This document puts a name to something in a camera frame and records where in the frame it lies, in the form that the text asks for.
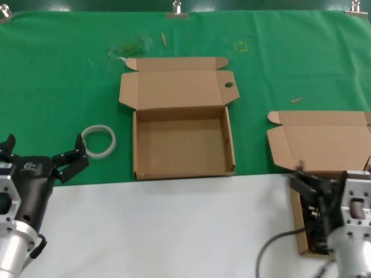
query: cardboard box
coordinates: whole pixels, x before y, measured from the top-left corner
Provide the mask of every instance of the cardboard box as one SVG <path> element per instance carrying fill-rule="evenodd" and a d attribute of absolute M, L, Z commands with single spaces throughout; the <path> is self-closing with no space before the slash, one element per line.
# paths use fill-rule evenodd
<path fill-rule="evenodd" d="M 268 140 L 274 163 L 294 170 L 338 177 L 344 170 L 363 170 L 371 155 L 371 112 L 272 111 Z M 290 190 L 295 229 L 304 227 L 300 196 Z M 301 255 L 313 255 L 305 232 L 296 236 Z"/>
<path fill-rule="evenodd" d="M 239 97 L 225 57 L 129 58 L 119 102 L 134 108 L 137 180 L 234 174 L 228 108 Z"/>

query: metal clip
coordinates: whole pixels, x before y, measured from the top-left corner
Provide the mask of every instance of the metal clip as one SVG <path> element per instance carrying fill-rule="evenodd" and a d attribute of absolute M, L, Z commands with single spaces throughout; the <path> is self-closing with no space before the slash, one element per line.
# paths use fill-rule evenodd
<path fill-rule="evenodd" d="M 361 2 L 360 0 L 353 0 L 352 1 L 352 8 L 350 10 L 345 11 L 346 14 L 351 14 L 353 16 L 358 16 L 358 17 L 368 17 L 368 13 L 361 12 Z"/>
<path fill-rule="evenodd" d="M 0 11 L 0 24 L 9 21 L 13 17 L 13 13 L 7 4 L 1 4 Z"/>
<path fill-rule="evenodd" d="M 189 18 L 188 13 L 181 12 L 181 2 L 180 0 L 174 0 L 173 2 L 173 13 L 166 14 L 167 18 L 174 19 L 187 19 Z"/>

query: wooden stick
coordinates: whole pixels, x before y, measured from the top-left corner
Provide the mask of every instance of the wooden stick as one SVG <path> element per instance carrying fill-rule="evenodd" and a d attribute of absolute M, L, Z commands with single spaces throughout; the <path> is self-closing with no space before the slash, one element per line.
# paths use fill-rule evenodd
<path fill-rule="evenodd" d="M 166 47 L 165 35 L 163 33 L 161 33 L 161 36 L 162 36 L 163 45 L 165 45 L 165 47 Z"/>
<path fill-rule="evenodd" d="M 301 100 L 303 100 L 302 97 L 297 98 L 297 99 L 295 99 L 295 100 L 292 100 L 291 103 L 298 103 L 298 102 L 301 101 Z"/>

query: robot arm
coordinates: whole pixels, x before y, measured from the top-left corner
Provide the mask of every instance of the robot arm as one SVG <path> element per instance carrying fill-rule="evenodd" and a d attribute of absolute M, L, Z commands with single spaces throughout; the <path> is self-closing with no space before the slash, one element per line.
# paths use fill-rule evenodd
<path fill-rule="evenodd" d="M 42 250 L 35 243 L 55 181 L 65 183 L 89 165 L 81 135 L 73 151 L 52 158 L 15 155 L 15 143 L 12 134 L 0 143 L 1 278 L 18 278 L 30 262 L 27 253 L 33 259 Z"/>
<path fill-rule="evenodd" d="M 371 277 L 371 174 L 346 171 L 327 180 L 299 169 L 290 186 L 308 201 L 317 201 L 327 244 L 339 278 Z"/>

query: black cable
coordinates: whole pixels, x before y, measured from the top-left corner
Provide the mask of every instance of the black cable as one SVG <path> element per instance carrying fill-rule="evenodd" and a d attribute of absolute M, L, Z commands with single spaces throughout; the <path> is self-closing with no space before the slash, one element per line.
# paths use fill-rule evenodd
<path fill-rule="evenodd" d="M 314 278 L 321 278 L 325 272 L 327 271 L 327 268 L 334 262 L 335 260 L 331 259 L 327 261 L 324 265 L 322 265 L 319 268 L 319 271 L 317 271 L 317 274 L 314 276 Z"/>
<path fill-rule="evenodd" d="M 36 259 L 42 252 L 42 250 L 44 250 L 45 246 L 47 245 L 47 241 L 46 241 L 46 238 L 45 236 L 43 236 L 42 234 L 39 234 L 39 237 L 41 239 L 41 242 L 39 243 L 39 245 L 37 247 L 35 247 L 29 254 L 30 258 L 31 259 Z"/>
<path fill-rule="evenodd" d="M 297 233 L 302 233 L 305 231 L 305 227 L 304 228 L 301 228 L 301 229 L 298 229 L 298 230 L 293 230 L 293 231 L 288 231 L 288 232 L 284 232 L 284 233 L 279 233 L 273 237 L 271 237 L 263 246 L 262 248 L 260 249 L 259 251 L 259 254 L 257 256 L 257 259 L 256 259 L 256 264 L 255 264 L 255 277 L 256 278 L 260 278 L 260 274 L 259 274 L 259 269 L 260 269 L 260 261 L 261 261 L 261 258 L 263 257 L 263 254 L 265 252 L 265 250 L 267 249 L 267 247 L 272 243 L 274 242 L 276 239 L 279 239 L 281 237 L 284 237 L 284 236 L 290 236 L 290 235 L 296 235 Z"/>

